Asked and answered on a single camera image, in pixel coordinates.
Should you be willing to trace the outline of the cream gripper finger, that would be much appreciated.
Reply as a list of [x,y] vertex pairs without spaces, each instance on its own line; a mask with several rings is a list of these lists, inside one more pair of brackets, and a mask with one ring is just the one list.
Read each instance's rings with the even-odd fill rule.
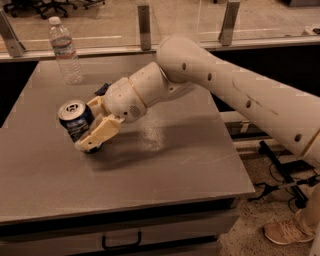
[[102,114],[103,116],[106,116],[108,114],[108,110],[105,108],[101,96],[94,97],[87,102],[87,105],[89,106],[95,117],[97,117],[99,114]]
[[123,118],[115,117],[113,114],[103,117],[94,129],[89,129],[74,143],[75,148],[82,152],[88,152],[101,146],[119,133],[123,122]]

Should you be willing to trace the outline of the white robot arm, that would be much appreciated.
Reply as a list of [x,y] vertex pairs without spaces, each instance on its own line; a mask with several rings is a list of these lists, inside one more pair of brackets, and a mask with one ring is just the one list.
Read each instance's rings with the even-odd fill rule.
[[93,149],[115,136],[122,123],[182,96],[193,84],[209,90],[311,166],[320,166],[319,97],[223,61],[180,36],[164,39],[154,62],[88,102],[95,121],[75,147]]

